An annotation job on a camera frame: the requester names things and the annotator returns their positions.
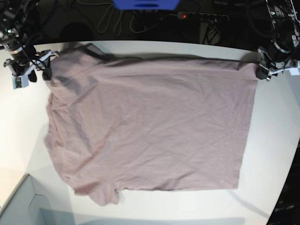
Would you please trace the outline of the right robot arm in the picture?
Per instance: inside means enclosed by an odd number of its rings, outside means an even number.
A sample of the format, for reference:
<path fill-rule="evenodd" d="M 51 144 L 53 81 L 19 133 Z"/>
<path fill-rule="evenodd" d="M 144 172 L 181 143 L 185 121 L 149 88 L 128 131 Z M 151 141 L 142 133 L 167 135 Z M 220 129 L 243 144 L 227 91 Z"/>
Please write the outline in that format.
<path fill-rule="evenodd" d="M 36 70 L 42 72 L 45 81 L 51 80 L 51 57 L 56 52 L 45 50 L 37 52 L 33 43 L 44 36 L 42 31 L 54 10 L 41 22 L 38 0 L 2 0 L 0 2 L 0 49 L 6 50 L 12 58 L 5 60 L 17 85 L 21 84 L 21 76 L 35 83 Z"/>

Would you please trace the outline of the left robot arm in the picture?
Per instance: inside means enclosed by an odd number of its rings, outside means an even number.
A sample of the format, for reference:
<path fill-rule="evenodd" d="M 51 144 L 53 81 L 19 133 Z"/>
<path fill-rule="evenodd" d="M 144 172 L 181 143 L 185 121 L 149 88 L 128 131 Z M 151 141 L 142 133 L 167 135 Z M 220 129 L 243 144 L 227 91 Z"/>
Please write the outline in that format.
<path fill-rule="evenodd" d="M 262 78 L 300 66 L 297 0 L 41 0 L 33 44 L 162 41 L 258 52 Z"/>

